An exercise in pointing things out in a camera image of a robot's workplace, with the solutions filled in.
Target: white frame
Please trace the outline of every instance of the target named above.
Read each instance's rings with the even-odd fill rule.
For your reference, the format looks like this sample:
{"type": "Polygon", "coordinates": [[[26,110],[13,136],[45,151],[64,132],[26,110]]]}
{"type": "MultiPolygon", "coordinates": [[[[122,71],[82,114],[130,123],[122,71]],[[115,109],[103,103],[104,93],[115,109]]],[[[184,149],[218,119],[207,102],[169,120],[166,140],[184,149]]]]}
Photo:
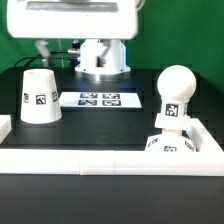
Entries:
{"type": "Polygon", "coordinates": [[[188,134],[199,152],[1,149],[0,173],[224,176],[224,152],[198,119],[188,134]]]}

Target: white ball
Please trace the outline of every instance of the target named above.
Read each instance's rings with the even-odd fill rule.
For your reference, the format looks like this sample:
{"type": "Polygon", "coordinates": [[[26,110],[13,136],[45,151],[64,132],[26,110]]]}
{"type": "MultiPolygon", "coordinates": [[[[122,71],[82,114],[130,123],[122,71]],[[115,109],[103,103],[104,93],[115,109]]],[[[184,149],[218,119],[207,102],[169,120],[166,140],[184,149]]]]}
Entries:
{"type": "Polygon", "coordinates": [[[157,83],[158,91],[163,98],[182,100],[189,99],[195,92],[196,79],[193,72],[182,66],[166,68],[157,83]]]}

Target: white cup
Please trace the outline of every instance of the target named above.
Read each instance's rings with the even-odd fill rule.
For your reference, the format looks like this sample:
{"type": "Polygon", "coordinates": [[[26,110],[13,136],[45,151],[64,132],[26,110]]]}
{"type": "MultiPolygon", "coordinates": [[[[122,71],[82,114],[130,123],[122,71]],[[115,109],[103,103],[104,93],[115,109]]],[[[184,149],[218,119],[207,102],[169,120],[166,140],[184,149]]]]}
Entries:
{"type": "Polygon", "coordinates": [[[61,118],[54,72],[49,69],[30,69],[23,74],[21,120],[45,124],[61,118]]]}

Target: green background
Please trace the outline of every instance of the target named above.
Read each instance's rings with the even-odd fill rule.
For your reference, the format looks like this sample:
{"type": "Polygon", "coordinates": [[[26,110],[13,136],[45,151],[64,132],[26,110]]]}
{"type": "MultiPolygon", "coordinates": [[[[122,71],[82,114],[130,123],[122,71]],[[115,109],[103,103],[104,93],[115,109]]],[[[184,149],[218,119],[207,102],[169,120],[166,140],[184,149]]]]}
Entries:
{"type": "MultiPolygon", "coordinates": [[[[1,0],[0,72],[38,53],[34,40],[8,34],[6,5],[1,0]]],[[[132,68],[185,65],[224,93],[224,0],[146,0],[138,35],[125,43],[132,68]]],[[[63,49],[70,46],[71,40],[62,40],[63,49]]],[[[49,48],[58,50],[58,40],[49,40],[49,48]]]]}

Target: black table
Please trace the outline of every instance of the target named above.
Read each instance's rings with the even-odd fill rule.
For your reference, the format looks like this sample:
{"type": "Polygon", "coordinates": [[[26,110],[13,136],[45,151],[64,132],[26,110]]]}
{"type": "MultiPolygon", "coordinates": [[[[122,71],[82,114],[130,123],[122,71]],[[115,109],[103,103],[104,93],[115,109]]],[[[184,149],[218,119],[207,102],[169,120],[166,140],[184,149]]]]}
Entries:
{"type": "MultiPolygon", "coordinates": [[[[55,69],[59,94],[137,92],[142,109],[63,109],[60,121],[47,125],[22,122],[23,68],[0,75],[0,114],[12,115],[13,130],[2,148],[144,150],[160,111],[156,82],[161,70],[137,70],[131,78],[93,83],[55,69]]],[[[224,99],[198,75],[188,107],[224,146],[224,99]]],[[[0,223],[223,223],[224,178],[181,176],[0,175],[0,223]]]]}

